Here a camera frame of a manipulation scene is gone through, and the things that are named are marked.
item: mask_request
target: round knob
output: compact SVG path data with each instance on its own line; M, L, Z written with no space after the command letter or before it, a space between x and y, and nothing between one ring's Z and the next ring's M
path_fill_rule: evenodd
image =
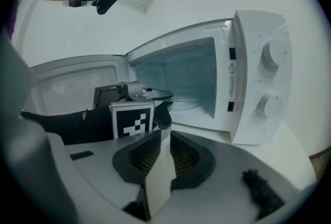
M283 107L283 99L275 92L269 92L262 96L258 112L266 117L277 116Z
M288 49L284 42L273 39L263 46L263 57L268 64L279 67L284 65L288 56Z

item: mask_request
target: black rectangular slot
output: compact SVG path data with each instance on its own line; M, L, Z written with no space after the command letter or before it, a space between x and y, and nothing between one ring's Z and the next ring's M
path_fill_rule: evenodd
M70 157L72 160L78 160L78 159L86 158L91 155L94 155L94 153L91 151L87 151L87 152L79 152L79 153L71 154Z
M234 102L229 102L228 103L228 112L233 112L233 108L234 108Z
M237 59L237 55L236 55L236 49L235 48L229 48L229 52L230 52L230 60L236 60Z

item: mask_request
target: white microwave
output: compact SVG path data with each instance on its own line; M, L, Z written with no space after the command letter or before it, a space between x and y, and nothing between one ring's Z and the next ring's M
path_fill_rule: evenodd
M44 115L93 108L96 87L139 81L172 92L172 121L264 144L288 102L292 52L279 14L238 10L153 39L124 55L91 55L32 68L38 83L24 107Z

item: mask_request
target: white table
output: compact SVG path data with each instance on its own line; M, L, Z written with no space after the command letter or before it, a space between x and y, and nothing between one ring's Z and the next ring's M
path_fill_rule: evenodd
M172 124L172 130L191 133L231 144L231 138L228 132L195 128L175 123ZM313 166L305 150L284 121L281 122L270 144L236 146L247 150L259 158L300 190L317 181Z

